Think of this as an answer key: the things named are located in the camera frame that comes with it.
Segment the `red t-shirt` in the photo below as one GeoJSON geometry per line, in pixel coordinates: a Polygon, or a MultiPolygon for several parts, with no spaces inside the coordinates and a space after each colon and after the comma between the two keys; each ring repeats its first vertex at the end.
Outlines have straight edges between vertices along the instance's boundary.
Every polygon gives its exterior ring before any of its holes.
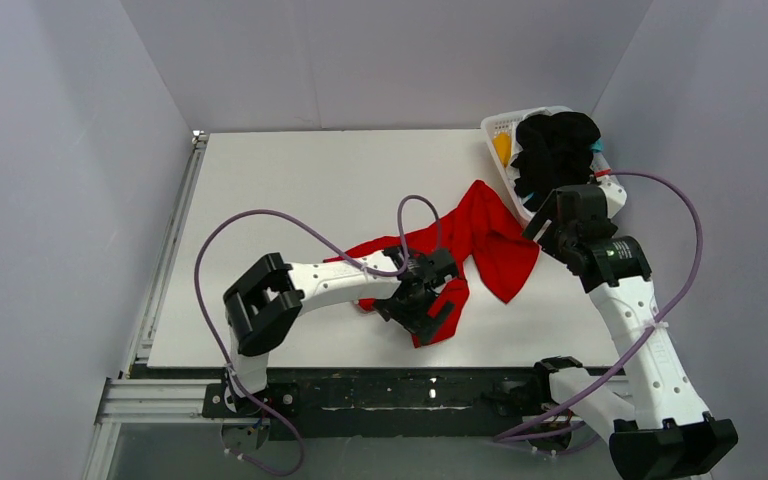
{"type": "Polygon", "coordinates": [[[501,302],[516,297],[534,269],[539,247],[522,236],[515,216],[494,189],[482,180],[472,183],[458,205],[441,217],[442,246],[459,269],[459,277],[445,285],[430,308],[437,314],[450,303],[453,310],[431,344],[453,337],[470,290],[464,262],[471,257],[484,286],[501,302]]]}

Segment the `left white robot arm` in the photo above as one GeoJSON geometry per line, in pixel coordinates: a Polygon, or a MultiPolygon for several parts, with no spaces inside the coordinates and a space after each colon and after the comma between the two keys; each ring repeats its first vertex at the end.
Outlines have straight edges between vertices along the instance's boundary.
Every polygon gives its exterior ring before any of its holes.
{"type": "Polygon", "coordinates": [[[203,296],[196,296],[224,360],[221,383],[206,394],[205,417],[255,415],[263,406],[290,414],[291,406],[281,403],[289,389],[268,387],[269,355],[301,316],[319,309],[369,300],[384,320],[399,324],[420,345],[430,344],[455,310],[443,291],[460,278],[457,262],[445,248],[426,254],[388,247],[311,264],[288,262],[278,253],[264,255],[221,297],[229,343],[222,340],[203,296]]]}

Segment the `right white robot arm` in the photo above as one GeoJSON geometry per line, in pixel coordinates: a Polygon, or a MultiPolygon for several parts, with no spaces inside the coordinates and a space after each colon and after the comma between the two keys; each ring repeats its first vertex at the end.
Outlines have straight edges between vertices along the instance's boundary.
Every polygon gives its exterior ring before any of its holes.
{"type": "Polygon", "coordinates": [[[624,479],[681,479],[709,473],[738,442],[715,418],[674,349],[657,305],[652,270],[636,239],[619,236],[605,191],[574,185],[552,191],[524,237],[576,276],[604,321],[631,391],[612,391],[610,368],[593,379],[573,357],[535,363],[544,392],[608,445],[624,479]]]}

